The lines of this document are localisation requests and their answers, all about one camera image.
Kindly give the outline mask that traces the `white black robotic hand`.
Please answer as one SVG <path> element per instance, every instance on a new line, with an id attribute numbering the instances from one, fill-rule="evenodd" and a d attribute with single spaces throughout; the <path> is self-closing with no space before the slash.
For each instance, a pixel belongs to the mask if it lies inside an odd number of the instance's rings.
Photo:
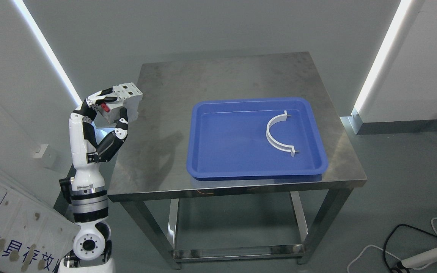
<path id="1" fill-rule="evenodd" d="M 119 110 L 114 131 L 97 143 L 92 125 L 99 109 L 107 110 L 108 104 L 117 103 L 113 88 L 108 88 L 88 96 L 75 108 L 68 120 L 73 166 L 76 170 L 71 188 L 74 191 L 101 188 L 105 185 L 99 172 L 99 164 L 108 162 L 117 153 L 128 136 L 127 109 Z"/>

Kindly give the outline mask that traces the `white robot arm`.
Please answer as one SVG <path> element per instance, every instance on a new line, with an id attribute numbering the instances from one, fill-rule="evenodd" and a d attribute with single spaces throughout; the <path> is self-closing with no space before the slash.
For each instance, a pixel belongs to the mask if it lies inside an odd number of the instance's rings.
<path id="1" fill-rule="evenodd" d="M 108 197 L 104 187 L 81 188 L 73 191 L 74 178 L 59 180 L 63 197 L 71 206 L 79 231 L 72 240 L 72 249 L 58 262 L 56 273 L 115 273 L 116 262 L 111 257 L 111 228 L 108 217 Z"/>

